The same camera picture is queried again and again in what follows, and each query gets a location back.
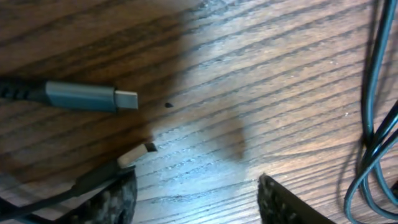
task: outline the wooden surface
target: wooden surface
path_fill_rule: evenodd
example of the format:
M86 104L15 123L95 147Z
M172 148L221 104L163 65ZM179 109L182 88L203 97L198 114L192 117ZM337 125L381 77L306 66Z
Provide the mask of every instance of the wooden surface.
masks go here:
M115 84L139 111L1 101L1 196L61 192L143 139L134 223L259 223L267 173L346 223L361 135L366 0L0 0L0 74ZM376 122L398 96L390 43ZM395 147L382 160L397 180ZM376 201L397 211L374 189ZM39 212L55 218L82 198ZM385 222L357 197L353 213Z

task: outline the wood grain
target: wood grain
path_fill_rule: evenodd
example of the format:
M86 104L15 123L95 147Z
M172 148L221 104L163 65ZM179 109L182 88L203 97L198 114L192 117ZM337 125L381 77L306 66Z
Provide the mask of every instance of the wood grain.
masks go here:
M1 0L1 75L114 84L137 91L140 109L0 101L0 196L18 205L51 196L153 141L159 151L136 162L134 223L259 223L264 172L347 223L341 203L359 148L374 8L367 0ZM395 23L391 39L397 31ZM377 124L398 96L397 45L382 68ZM395 147L382 160L389 184L397 157ZM56 218L84 199L38 214ZM352 211L387 221L359 197Z

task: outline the micro usb connector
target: micro usb connector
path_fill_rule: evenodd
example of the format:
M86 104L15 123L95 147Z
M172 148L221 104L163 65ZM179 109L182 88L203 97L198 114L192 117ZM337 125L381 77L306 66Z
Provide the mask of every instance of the micro usb connector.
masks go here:
M115 113L119 108L137 109L137 93L112 86L86 85L59 81L31 82L0 78L0 96L31 100L61 108Z

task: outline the cord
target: cord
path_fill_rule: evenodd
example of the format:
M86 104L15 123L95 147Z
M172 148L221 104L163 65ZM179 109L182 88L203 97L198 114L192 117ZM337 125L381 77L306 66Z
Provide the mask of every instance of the cord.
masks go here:
M398 101L392 107L380 127L374 132L374 98L379 76L381 63L386 50L389 33L394 20L394 13L397 6L397 0L385 0L377 31L376 41L371 55L371 61L368 73L364 77L362 91L362 127L363 139L366 151L362 157L359 172L347 190L344 203L344 211L347 218L353 223L359 223L351 214L351 202L355 191L360 188L366 203L376 213L392 220L398 220L398 214L389 212L379 207L373 200L369 188L369 173L373 171L377 182L387 198L398 205L398 198L388 187L380 166L380 158L398 141L398 131L395 131L386 141L386 137L398 122Z

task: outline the tabletop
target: tabletop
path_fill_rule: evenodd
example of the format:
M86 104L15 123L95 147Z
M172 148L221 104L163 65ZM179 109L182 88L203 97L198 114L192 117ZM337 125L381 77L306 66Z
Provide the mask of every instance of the tabletop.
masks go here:
M354 177L360 91L377 3L368 0L0 0L0 75L115 85L139 110L0 101L0 196L68 189L135 145L133 223L260 223L266 173L336 223ZM397 37L398 25L391 36ZM398 97L387 47L376 124ZM388 184L398 150L382 159ZM388 204L371 180L376 202ZM39 211L56 218L83 198ZM359 194L355 217L382 219Z

